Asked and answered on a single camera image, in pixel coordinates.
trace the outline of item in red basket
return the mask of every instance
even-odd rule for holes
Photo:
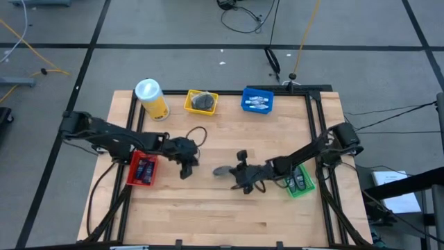
[[[151,184],[151,179],[153,177],[154,162],[148,161],[148,167],[145,169],[145,175],[142,179],[142,183]]]
[[[140,159],[139,160],[139,165],[137,166],[137,171],[136,171],[136,179],[137,180],[142,179],[142,176],[144,175],[147,163],[148,163],[148,159]]]

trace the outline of yellow container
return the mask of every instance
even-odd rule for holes
[[[200,94],[202,92],[204,92],[204,91],[188,90],[187,99],[185,100],[185,104],[183,105],[183,108],[188,110],[188,112],[190,112],[190,113],[196,113],[196,114],[211,116],[211,115],[214,114],[214,111],[216,111],[217,99],[219,97],[218,94],[210,93],[211,96],[214,98],[214,105],[213,105],[213,108],[211,110],[208,110],[208,111],[196,110],[196,109],[193,109],[192,106],[191,106],[191,96],[193,96],[195,94]]]

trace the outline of red basket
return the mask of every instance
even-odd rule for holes
[[[146,181],[146,170],[150,163],[154,164],[152,168],[151,181]],[[139,168],[139,178],[137,177],[137,170]],[[157,156],[148,155],[141,151],[134,151],[133,159],[131,159],[130,171],[128,173],[128,178],[126,179],[126,184],[128,185],[138,185],[142,187],[149,187],[154,184],[155,173],[157,170]]]

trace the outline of white paper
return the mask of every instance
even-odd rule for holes
[[[372,175],[376,185],[383,185],[385,183],[399,181],[408,177],[407,175],[405,175],[405,171],[399,171],[399,173],[394,171],[378,171],[373,172]],[[382,202],[388,209],[392,210],[394,213],[414,213],[421,211],[418,200],[416,200],[414,193],[403,194],[398,197],[388,198],[383,200]]]

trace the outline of yellow cable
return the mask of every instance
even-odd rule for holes
[[[316,5],[314,6],[313,13],[311,14],[311,17],[310,17],[310,21],[308,22],[308,26],[305,29],[304,36],[302,37],[302,42],[300,43],[300,46],[299,46],[298,59],[296,60],[296,66],[294,67],[294,71],[293,71],[294,74],[296,74],[296,72],[298,71],[300,54],[302,53],[302,48],[304,47],[305,39],[307,39],[308,31],[310,30],[311,25],[313,24],[314,17],[316,16],[316,13],[318,12],[320,3],[321,3],[321,0],[316,1]]]
[[[62,74],[66,74],[69,75],[69,73],[64,72],[63,70],[60,69],[48,69],[47,72],[58,72],[58,73],[62,73]],[[37,76],[38,74],[41,74],[42,72],[35,72],[33,74],[31,74],[29,77],[34,77]],[[9,91],[8,93],[6,93],[1,99],[0,99],[0,103],[2,103],[3,101],[5,101],[13,92],[14,90],[19,87],[19,85],[14,85]]]
[[[16,37],[18,37],[19,39],[20,38],[22,38],[21,37],[21,35],[19,35],[19,34],[17,34],[17,32],[15,32],[14,31],[14,29],[13,28],[11,28],[9,25],[7,25],[7,23],[5,23],[2,19],[0,19],[0,23],[2,23],[10,32],[12,32]],[[40,59],[42,59],[44,62],[46,62],[46,63],[48,63],[50,66],[52,66],[52,67],[54,67],[54,68],[56,68],[56,69],[58,69],[58,70],[61,70],[59,67],[57,67],[56,65],[54,65],[52,62],[50,62],[48,59],[46,59],[46,58],[44,58],[42,55],[40,55],[27,41],[25,41],[25,39],[22,39],[22,42],[24,43],[24,44],[26,44],[26,46],[28,46],[28,48],[32,51],[32,52],[34,52],[34,54],[36,55],[36,56],[38,56]]]

